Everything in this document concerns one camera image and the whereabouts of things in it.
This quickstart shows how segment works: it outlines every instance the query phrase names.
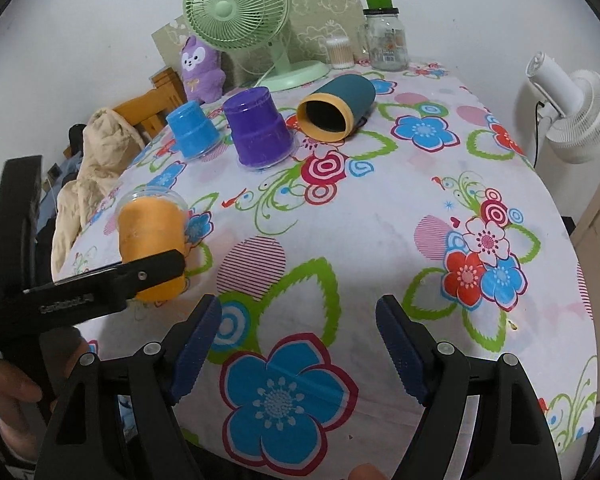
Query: fan base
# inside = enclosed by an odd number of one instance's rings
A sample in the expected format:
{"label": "fan base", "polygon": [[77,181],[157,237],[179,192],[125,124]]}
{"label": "fan base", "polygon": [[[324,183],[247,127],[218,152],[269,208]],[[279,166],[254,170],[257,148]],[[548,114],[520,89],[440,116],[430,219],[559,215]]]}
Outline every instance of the fan base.
{"label": "fan base", "polygon": [[328,73],[329,67],[320,61],[301,61],[292,63],[289,72],[278,74],[273,70],[262,80],[260,86],[266,86],[270,92],[280,92],[311,83]]}

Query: blue gripper pad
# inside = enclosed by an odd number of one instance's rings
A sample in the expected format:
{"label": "blue gripper pad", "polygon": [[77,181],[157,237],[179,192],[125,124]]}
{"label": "blue gripper pad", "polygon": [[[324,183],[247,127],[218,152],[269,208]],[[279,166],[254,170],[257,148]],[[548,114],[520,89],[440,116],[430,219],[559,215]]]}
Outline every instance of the blue gripper pad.
{"label": "blue gripper pad", "polygon": [[[383,296],[376,303],[376,325],[384,345],[394,362],[394,367],[400,376],[404,390],[412,397],[415,397],[422,405],[426,404],[430,398],[429,388],[426,385],[425,373],[432,367],[432,354],[430,349],[422,348],[421,341],[412,342],[407,336],[407,330],[411,326],[424,327],[418,323],[414,323],[404,313],[400,303],[393,296]],[[417,336],[423,337],[422,332],[417,333]],[[430,341],[435,344],[434,339],[429,335]],[[431,357],[431,362],[426,363],[427,351]]]}
{"label": "blue gripper pad", "polygon": [[222,305],[218,298],[213,298],[174,363],[173,382],[169,390],[172,404],[177,404],[182,397],[191,393],[221,319]]}

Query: white wall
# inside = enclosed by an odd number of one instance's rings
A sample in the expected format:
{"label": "white wall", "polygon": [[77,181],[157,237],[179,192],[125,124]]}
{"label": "white wall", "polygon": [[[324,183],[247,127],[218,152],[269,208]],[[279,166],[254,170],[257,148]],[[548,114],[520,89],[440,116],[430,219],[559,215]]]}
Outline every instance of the white wall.
{"label": "white wall", "polygon": [[[6,158],[33,153],[48,168],[61,160],[72,124],[149,89],[149,76],[162,67],[151,33],[181,13],[181,2],[13,0],[0,18],[0,170]],[[568,71],[600,72],[600,23],[584,0],[394,3],[411,53],[455,70],[530,152],[530,56],[542,49]],[[560,211],[579,218],[600,162],[567,168],[565,177],[550,155],[542,154],[539,171]]]}

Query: finger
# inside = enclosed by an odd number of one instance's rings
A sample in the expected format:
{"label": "finger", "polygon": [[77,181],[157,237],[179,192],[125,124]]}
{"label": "finger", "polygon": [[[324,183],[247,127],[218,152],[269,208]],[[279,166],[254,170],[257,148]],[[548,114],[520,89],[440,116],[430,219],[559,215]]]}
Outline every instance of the finger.
{"label": "finger", "polygon": [[0,359],[0,419],[14,430],[25,432],[29,425],[22,415],[19,401],[38,402],[42,391],[27,375]]}
{"label": "finger", "polygon": [[0,395],[22,402],[38,402],[42,390],[22,370],[0,359]]}
{"label": "finger", "polygon": [[361,464],[352,469],[347,480],[387,480],[387,478],[375,466]]}
{"label": "finger", "polygon": [[69,357],[69,360],[66,362],[66,366],[64,367],[64,376],[66,378],[69,378],[71,375],[71,372],[74,370],[75,364],[78,362],[78,359],[80,359],[80,356],[82,354],[86,354],[89,350],[89,344],[82,338],[78,348],[75,349],[74,353],[71,354],[71,357]]}

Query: screw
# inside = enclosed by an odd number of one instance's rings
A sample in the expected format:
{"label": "screw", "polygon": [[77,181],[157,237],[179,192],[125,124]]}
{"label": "screw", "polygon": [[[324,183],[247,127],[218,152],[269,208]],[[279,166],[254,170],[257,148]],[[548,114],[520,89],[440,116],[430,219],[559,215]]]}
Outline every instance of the screw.
{"label": "screw", "polygon": [[156,355],[160,351],[160,348],[162,348],[160,343],[147,343],[144,345],[144,353],[147,355]]}
{"label": "screw", "polygon": [[456,349],[451,343],[447,343],[445,341],[443,341],[442,343],[438,343],[438,352],[440,352],[443,355],[451,355],[455,351]]}
{"label": "screw", "polygon": [[92,353],[82,354],[80,357],[80,364],[82,366],[89,366],[96,360],[96,357]]}
{"label": "screw", "polygon": [[515,366],[518,364],[518,358],[513,354],[504,354],[502,356],[502,360],[506,362],[509,366]]}

